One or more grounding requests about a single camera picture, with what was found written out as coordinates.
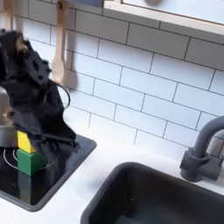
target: shelf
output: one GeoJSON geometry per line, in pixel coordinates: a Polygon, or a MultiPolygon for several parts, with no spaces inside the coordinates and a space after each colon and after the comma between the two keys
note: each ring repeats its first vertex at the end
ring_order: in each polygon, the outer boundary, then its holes
{"type": "Polygon", "coordinates": [[[224,24],[216,24],[197,18],[184,17],[163,11],[151,10],[139,6],[128,5],[126,3],[121,3],[120,0],[105,1],[104,8],[112,11],[120,11],[123,13],[136,15],[139,17],[151,18],[170,24],[182,25],[204,32],[212,32],[224,35],[224,24]]]}

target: burner ring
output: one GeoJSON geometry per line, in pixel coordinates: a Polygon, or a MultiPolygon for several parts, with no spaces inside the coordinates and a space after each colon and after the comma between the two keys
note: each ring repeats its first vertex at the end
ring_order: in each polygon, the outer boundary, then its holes
{"type": "MultiPolygon", "coordinates": [[[[14,168],[14,169],[18,169],[15,165],[11,164],[11,163],[8,161],[8,159],[6,158],[6,156],[5,156],[5,152],[6,152],[6,151],[7,151],[7,149],[5,149],[5,150],[3,151],[3,159],[4,159],[5,163],[8,164],[10,167],[12,167],[12,168],[14,168]]],[[[13,152],[12,152],[12,156],[14,157],[15,160],[18,161],[18,159],[17,159],[17,157],[16,157],[16,155],[15,155],[15,151],[16,151],[16,149],[13,150],[13,152]]],[[[40,170],[44,170],[44,169],[50,167],[51,165],[55,164],[55,162],[56,162],[56,161],[54,161],[54,162],[52,162],[52,163],[50,163],[50,164],[47,163],[47,164],[46,164],[44,167],[42,167],[40,170]]]]}

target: green block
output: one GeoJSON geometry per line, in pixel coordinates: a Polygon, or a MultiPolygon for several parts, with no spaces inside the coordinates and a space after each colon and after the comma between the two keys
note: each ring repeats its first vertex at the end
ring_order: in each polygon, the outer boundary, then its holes
{"type": "Polygon", "coordinates": [[[45,163],[43,156],[37,152],[30,154],[20,149],[17,151],[17,168],[29,176],[35,174],[45,163]]]}

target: faucet spout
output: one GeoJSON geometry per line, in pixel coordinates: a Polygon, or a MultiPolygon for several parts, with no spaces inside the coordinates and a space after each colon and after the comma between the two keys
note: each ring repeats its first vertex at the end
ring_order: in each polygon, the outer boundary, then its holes
{"type": "Polygon", "coordinates": [[[210,157],[207,147],[215,133],[224,130],[224,116],[217,117],[200,131],[196,144],[185,152],[180,164],[181,176],[198,182],[202,176],[216,180],[221,172],[222,158],[210,157]]]}
{"type": "Polygon", "coordinates": [[[210,144],[213,135],[220,130],[224,130],[224,116],[217,117],[205,125],[199,133],[192,154],[198,158],[205,157],[207,154],[207,147],[210,144]]]}

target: yellow block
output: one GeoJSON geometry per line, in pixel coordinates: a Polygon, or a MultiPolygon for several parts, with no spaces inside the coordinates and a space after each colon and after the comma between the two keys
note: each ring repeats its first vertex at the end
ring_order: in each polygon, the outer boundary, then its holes
{"type": "Polygon", "coordinates": [[[18,148],[26,151],[30,154],[32,154],[33,152],[36,152],[36,150],[32,147],[30,140],[28,138],[28,136],[26,135],[26,133],[22,132],[22,131],[18,131],[17,132],[17,141],[18,141],[18,148]]]}

